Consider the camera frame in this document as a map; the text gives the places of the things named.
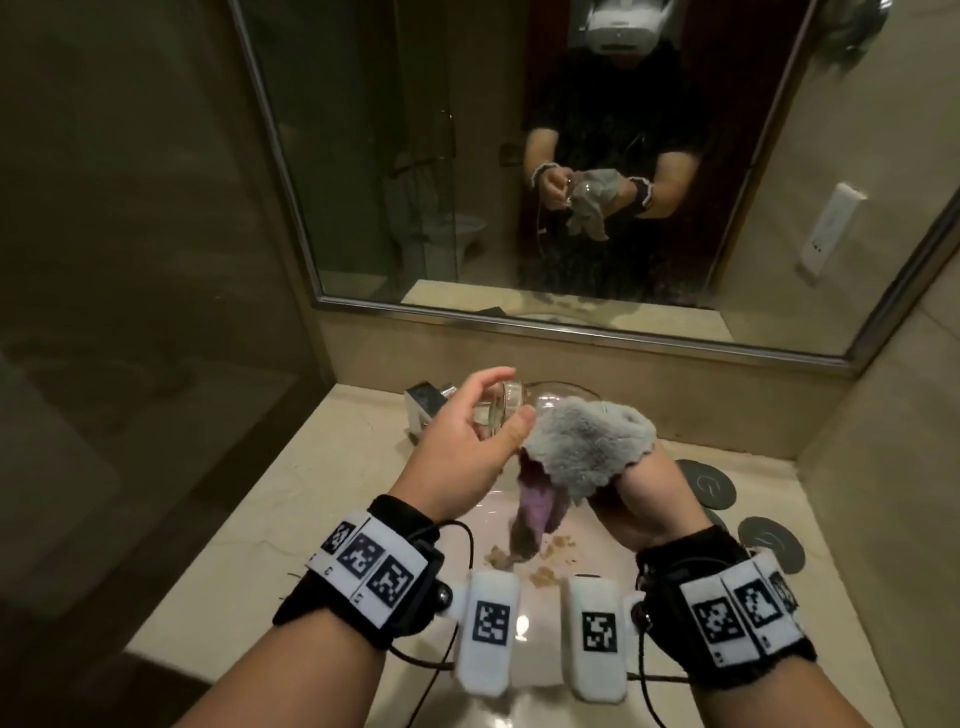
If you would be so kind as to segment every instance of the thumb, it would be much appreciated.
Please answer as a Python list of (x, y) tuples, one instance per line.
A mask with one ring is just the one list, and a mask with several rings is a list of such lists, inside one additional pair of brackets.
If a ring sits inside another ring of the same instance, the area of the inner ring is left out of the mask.
[(495, 453), (499, 466), (502, 467), (510, 459), (510, 456), (523, 445), (523, 441), (527, 439), (530, 430), (534, 428), (536, 420), (537, 410), (529, 404), (524, 404), (514, 413), (513, 417), (500, 427), (500, 431), (486, 442), (487, 448)]

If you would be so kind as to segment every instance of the mirror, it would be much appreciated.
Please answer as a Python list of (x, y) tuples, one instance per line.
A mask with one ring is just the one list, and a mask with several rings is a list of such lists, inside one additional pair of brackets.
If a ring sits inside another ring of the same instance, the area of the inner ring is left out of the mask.
[(325, 295), (824, 354), (960, 182), (952, 26), (852, 4), (240, 2)]

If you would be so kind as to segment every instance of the vr headset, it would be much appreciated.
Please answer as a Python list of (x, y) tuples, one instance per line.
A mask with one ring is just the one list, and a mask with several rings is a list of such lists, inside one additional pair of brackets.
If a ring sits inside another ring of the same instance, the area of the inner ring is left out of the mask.
[(681, 0), (599, 0), (587, 15), (587, 46), (602, 56), (646, 56)]

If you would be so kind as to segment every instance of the toilet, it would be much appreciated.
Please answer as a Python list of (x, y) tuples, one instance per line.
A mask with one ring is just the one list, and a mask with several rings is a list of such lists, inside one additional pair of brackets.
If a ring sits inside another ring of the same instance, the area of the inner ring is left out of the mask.
[(429, 165), (415, 166), (407, 152), (396, 156), (395, 174), (384, 181), (387, 222), (412, 278), (456, 282), (467, 249), (487, 228), (487, 221), (461, 212), (440, 212)]

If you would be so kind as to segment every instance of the person's right hand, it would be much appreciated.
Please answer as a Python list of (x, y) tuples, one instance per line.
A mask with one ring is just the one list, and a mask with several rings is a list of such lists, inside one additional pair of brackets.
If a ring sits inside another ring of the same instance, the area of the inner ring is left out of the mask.
[(634, 552), (712, 525), (660, 442), (613, 484), (598, 490), (589, 504), (611, 535)]
[(566, 207), (566, 186), (573, 176), (569, 167), (550, 167), (540, 173), (540, 201), (547, 209)]

